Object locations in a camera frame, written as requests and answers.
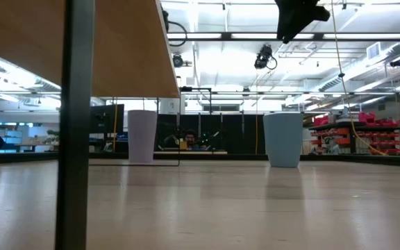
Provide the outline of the small blue plastic cup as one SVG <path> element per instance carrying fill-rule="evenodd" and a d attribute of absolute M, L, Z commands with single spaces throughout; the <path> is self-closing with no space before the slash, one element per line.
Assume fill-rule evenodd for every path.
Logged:
<path fill-rule="evenodd" d="M 265 153 L 271 167 L 297 168 L 303 143 L 300 113 L 272 113 L 263 117 Z"/>

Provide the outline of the purple plastic cup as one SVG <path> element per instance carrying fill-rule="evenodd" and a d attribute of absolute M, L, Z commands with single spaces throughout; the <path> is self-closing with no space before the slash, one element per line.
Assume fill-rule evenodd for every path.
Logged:
<path fill-rule="evenodd" d="M 157 113 L 150 110 L 130 110 L 128 118 L 128 159 L 131 164 L 153 162 Z"/>

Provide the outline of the rack with red bins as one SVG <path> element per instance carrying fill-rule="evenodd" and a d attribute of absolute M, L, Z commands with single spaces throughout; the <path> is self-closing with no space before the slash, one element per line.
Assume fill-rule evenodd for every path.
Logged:
<path fill-rule="evenodd" d="M 310 155 L 400 155 L 400 123 L 375 113 L 324 115 L 309 128 Z"/>

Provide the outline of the black aluminium table frame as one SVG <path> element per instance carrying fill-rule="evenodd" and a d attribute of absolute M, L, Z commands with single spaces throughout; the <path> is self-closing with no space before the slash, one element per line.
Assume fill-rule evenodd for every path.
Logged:
<path fill-rule="evenodd" d="M 218 154 L 211 152 L 158 152 L 154 155 L 156 160 L 248 160 L 248 161 L 264 161 L 268 157 L 266 155 L 253 154 Z M 57 160 L 58 153 L 0 153 L 1 163 L 22 163 L 33 161 Z M 376 165 L 394 165 L 400 166 L 400 156 L 368 156 L 368 155 L 302 155 L 301 161 L 340 161 L 353 163 L 368 163 Z"/>

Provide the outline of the black partition panels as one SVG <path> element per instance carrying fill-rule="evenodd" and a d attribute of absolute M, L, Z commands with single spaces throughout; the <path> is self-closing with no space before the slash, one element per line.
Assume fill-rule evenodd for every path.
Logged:
<path fill-rule="evenodd" d="M 228 154 L 265 154 L 262 115 L 197 114 L 159 115 L 156 149 L 164 150 L 163 140 L 172 134 L 193 130 L 200 149 L 194 151 L 224 151 Z"/>

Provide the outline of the green potted plant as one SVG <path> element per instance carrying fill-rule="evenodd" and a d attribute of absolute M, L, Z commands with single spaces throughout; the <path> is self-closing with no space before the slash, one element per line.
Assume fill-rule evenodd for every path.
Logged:
<path fill-rule="evenodd" d="M 60 132 L 54 130 L 47 131 L 47 139 L 44 141 L 45 144 L 59 144 Z"/>

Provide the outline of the light wooden board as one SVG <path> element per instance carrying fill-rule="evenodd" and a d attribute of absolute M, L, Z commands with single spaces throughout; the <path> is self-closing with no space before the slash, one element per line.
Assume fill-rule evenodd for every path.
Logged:
<path fill-rule="evenodd" d="M 85 250 L 90 99 L 177 97 L 159 0 L 0 0 L 0 58 L 61 86 L 55 250 Z"/>

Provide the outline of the black overhead beam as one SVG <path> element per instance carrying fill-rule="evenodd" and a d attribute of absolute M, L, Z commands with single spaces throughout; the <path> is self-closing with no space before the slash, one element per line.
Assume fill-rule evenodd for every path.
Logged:
<path fill-rule="evenodd" d="M 169 33 L 169 41 L 278 41 L 276 33 Z M 400 33 L 299 33 L 292 38 L 295 42 L 400 42 Z"/>

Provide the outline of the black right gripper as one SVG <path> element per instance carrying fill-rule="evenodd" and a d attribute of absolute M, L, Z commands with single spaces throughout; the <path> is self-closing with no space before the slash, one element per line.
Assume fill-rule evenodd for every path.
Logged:
<path fill-rule="evenodd" d="M 279 7 L 277 39 L 289 43 L 313 21 L 327 22 L 331 16 L 319 0 L 275 0 Z"/>

